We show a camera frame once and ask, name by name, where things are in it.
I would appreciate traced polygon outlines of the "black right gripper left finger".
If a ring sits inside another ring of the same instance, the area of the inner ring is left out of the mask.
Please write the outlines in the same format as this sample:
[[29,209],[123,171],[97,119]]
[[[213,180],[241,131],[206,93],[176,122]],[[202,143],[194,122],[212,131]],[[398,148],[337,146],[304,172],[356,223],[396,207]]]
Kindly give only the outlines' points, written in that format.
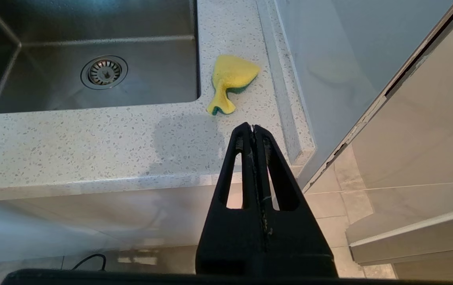
[[[229,209],[234,161],[241,156],[242,207]],[[267,171],[248,123],[232,131],[196,252],[197,274],[266,276],[266,220],[263,199]]]

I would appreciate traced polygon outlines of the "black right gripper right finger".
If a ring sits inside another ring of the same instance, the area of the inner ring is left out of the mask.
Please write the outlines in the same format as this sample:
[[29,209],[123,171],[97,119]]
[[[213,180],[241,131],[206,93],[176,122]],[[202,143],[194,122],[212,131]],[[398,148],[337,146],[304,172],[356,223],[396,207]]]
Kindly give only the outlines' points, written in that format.
[[333,253],[273,135],[254,125],[254,166],[261,211],[262,274],[338,277]]

